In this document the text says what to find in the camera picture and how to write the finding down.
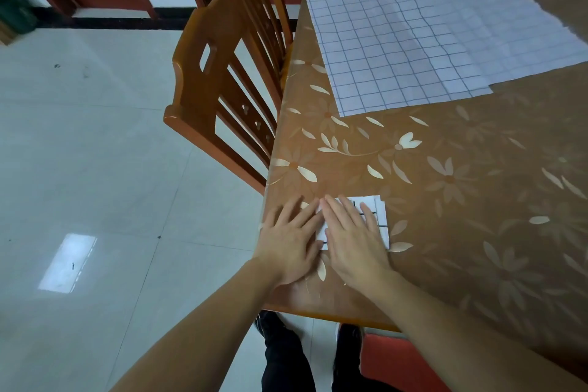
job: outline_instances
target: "black baseboard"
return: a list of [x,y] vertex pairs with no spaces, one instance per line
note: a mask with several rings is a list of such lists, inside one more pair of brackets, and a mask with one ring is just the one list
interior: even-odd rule
[[[66,17],[53,8],[34,7],[38,28],[84,28],[88,30],[179,30],[186,26],[195,7],[156,8],[157,19],[125,17]],[[296,31],[297,19],[290,19]]]

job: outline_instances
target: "floor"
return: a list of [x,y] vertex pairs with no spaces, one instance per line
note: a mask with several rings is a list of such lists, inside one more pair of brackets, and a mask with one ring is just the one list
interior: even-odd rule
[[[251,256],[261,195],[162,121],[179,35],[0,48],[0,390],[108,390]],[[335,323],[287,319],[330,390]],[[263,351],[250,330],[222,390],[259,391]]]

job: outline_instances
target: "person's right hand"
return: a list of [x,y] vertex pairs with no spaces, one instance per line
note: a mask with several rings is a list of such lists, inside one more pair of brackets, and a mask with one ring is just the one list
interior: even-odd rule
[[320,206],[327,222],[327,246],[331,265],[345,283],[366,295],[375,283],[391,271],[378,221],[365,203],[358,210],[347,197],[340,202],[327,195]]

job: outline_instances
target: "brown tabletop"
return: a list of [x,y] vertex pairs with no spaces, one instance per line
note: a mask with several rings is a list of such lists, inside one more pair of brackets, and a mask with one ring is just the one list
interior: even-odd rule
[[[588,0],[535,1],[588,39]],[[379,194],[408,280],[531,347],[585,355],[587,83],[583,63],[472,99],[339,118],[303,0],[272,156],[289,164],[271,166],[265,211],[295,194]],[[408,132],[418,147],[398,146]],[[393,328],[322,258],[325,281],[281,287],[267,307]]]

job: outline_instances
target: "person's left arm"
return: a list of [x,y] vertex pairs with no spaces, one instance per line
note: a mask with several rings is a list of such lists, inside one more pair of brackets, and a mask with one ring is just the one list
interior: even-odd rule
[[312,267],[322,242],[307,245],[322,225],[318,201],[293,216],[299,199],[268,213],[251,260],[155,343],[111,392],[202,391],[221,388],[247,330],[269,294]]

